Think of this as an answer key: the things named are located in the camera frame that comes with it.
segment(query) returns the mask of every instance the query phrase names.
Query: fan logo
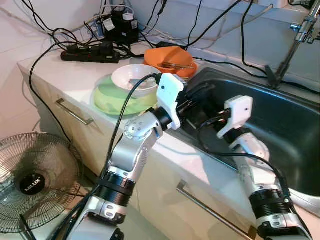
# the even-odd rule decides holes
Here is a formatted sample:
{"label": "fan logo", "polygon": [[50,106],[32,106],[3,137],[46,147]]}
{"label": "fan logo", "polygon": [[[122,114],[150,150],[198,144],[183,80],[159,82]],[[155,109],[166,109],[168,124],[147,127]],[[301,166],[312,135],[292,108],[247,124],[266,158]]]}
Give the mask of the fan logo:
{"label": "fan logo", "polygon": [[31,185],[29,185],[27,188],[24,189],[24,191],[28,192],[31,189],[33,189],[35,186],[37,186],[40,183],[40,177],[36,179]]}

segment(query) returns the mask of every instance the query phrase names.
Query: faucet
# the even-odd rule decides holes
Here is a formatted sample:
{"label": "faucet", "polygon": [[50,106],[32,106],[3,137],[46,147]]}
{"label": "faucet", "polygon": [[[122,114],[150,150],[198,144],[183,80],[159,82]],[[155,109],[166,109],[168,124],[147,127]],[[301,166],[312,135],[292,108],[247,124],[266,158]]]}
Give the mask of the faucet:
{"label": "faucet", "polygon": [[286,55],[284,61],[279,65],[275,73],[272,72],[271,68],[267,65],[265,66],[265,71],[268,77],[268,84],[272,88],[277,89],[282,79],[284,78],[290,62],[295,55],[300,43],[307,42],[312,44],[315,40],[320,40],[319,33],[315,31],[314,25],[318,20],[318,15],[320,13],[320,0],[315,0],[309,15],[306,16],[301,24],[292,23],[290,28],[297,32],[293,44],[290,47],[288,54]]}

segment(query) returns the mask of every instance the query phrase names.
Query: white bowl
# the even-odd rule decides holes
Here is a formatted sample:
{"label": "white bowl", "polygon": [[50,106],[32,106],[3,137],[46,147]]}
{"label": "white bowl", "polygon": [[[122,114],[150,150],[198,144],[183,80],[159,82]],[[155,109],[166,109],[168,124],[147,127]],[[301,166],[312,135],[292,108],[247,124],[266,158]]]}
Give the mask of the white bowl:
{"label": "white bowl", "polygon": [[[153,66],[132,64],[118,68],[112,73],[111,79],[114,85],[129,93],[134,85],[149,74],[160,74]],[[156,80],[151,77],[143,82],[133,93],[133,97],[139,98],[149,95],[157,90]]]}

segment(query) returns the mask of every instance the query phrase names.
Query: white wall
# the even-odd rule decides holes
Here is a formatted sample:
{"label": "white wall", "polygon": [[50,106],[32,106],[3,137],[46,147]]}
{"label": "white wall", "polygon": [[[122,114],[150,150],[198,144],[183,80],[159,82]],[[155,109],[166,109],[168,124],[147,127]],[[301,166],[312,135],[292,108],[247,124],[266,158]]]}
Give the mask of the white wall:
{"label": "white wall", "polygon": [[[136,17],[142,23],[146,23],[151,15],[156,0],[130,0]],[[170,33],[175,37],[188,36],[194,25],[199,0],[169,0],[160,16],[157,29]],[[204,0],[200,10],[198,24],[193,31],[193,36],[199,36],[204,29],[223,11],[232,1]],[[225,31],[241,22],[242,13],[248,6],[247,2],[240,3],[234,11],[227,14],[225,22],[220,20],[208,33],[206,38],[214,38],[218,35],[220,28]],[[264,7],[253,5],[250,14],[256,14]],[[306,13],[297,13],[285,9],[271,9],[263,17],[248,23],[244,27],[246,60],[257,65],[270,65],[274,70],[282,62],[296,35],[289,26],[291,20],[300,23]],[[150,25],[153,26],[156,17],[153,17]],[[212,41],[200,40],[194,45],[196,48],[204,48]],[[240,28],[230,32],[219,39],[212,47],[207,49],[224,56],[225,60],[241,58],[241,33]],[[288,72],[291,77],[304,78],[308,84],[320,83],[320,41],[314,44],[301,44],[295,54]]]}
{"label": "white wall", "polygon": [[[36,12],[49,28],[72,29],[99,12],[100,0],[31,0]],[[0,0],[0,7],[31,22],[31,14],[20,0]],[[0,10],[0,139],[14,134],[30,132],[40,119],[38,110],[23,96],[24,77],[17,62],[44,52],[50,45],[45,34],[7,16]],[[25,94],[34,103],[25,85]],[[42,131],[56,133],[55,125],[44,124]]]}

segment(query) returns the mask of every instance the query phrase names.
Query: cabinet drawer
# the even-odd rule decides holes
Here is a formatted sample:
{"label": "cabinet drawer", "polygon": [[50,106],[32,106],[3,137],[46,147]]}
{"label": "cabinet drawer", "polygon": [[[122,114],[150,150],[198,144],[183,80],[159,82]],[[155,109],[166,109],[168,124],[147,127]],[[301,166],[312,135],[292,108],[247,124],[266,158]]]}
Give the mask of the cabinet drawer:
{"label": "cabinet drawer", "polygon": [[[171,240],[243,240],[241,236],[176,191],[181,176],[163,162],[150,158],[137,184],[141,214]],[[190,194],[234,225],[248,232],[250,223],[200,187]]]}

